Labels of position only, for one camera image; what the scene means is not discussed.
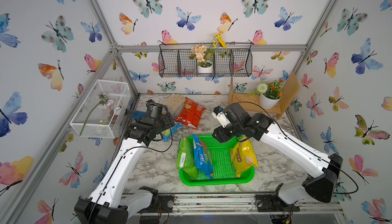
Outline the green chip bag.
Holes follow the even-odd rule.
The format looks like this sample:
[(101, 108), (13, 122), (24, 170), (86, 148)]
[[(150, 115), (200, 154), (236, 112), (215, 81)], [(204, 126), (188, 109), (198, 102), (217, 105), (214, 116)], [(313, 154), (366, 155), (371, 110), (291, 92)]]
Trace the green chip bag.
[(176, 168), (188, 175), (192, 180), (196, 180), (199, 170), (195, 165), (194, 147), (184, 135), (181, 136), (177, 153)]

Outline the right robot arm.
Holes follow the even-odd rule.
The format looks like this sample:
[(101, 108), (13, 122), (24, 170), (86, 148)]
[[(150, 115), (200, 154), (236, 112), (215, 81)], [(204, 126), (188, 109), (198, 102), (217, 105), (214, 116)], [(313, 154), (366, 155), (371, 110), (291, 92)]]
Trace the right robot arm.
[(313, 198), (329, 203), (339, 194), (336, 188), (344, 173), (341, 156), (335, 153), (329, 156), (290, 135), (267, 111), (249, 115), (239, 102), (225, 108), (215, 107), (212, 116), (220, 123), (212, 134), (219, 143), (240, 136), (254, 138), (279, 150), (307, 172), (303, 178), (281, 183), (273, 193), (257, 197), (258, 212), (297, 212), (295, 204), (301, 200)]

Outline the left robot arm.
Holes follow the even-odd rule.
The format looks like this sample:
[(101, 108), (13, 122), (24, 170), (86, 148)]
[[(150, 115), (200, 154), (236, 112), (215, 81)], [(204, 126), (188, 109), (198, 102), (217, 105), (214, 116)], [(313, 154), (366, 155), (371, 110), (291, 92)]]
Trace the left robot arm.
[(150, 187), (141, 187), (122, 198), (126, 183), (149, 144), (175, 125), (166, 105), (148, 100), (146, 107), (146, 113), (126, 129), (120, 149), (97, 188), (89, 198), (78, 199), (74, 211), (80, 223), (125, 224), (135, 214), (159, 210), (158, 190)]

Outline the yellow chip bag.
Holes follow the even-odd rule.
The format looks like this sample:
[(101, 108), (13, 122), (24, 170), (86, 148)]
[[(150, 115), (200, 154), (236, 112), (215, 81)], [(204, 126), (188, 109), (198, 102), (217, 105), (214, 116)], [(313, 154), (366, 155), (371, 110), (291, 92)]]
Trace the yellow chip bag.
[(251, 167), (259, 166), (251, 141), (238, 142), (230, 150), (230, 159), (235, 175), (241, 178), (242, 174)]

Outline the blue lime chip bag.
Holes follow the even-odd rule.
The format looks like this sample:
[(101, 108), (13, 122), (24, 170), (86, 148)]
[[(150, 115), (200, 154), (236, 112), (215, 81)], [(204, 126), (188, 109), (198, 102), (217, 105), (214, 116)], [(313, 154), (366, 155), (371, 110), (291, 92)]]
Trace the blue lime chip bag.
[(183, 124), (181, 123), (176, 123), (172, 128), (167, 129), (162, 132), (162, 140), (163, 142), (168, 141), (179, 128), (182, 128)]

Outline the blue tomato chip bag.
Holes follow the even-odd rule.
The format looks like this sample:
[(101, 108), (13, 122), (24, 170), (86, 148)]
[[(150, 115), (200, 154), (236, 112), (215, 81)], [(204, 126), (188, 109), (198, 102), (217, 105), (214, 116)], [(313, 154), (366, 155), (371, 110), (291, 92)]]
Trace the blue tomato chip bag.
[(197, 135), (193, 134), (195, 166), (206, 177), (213, 180), (212, 156), (208, 146)]

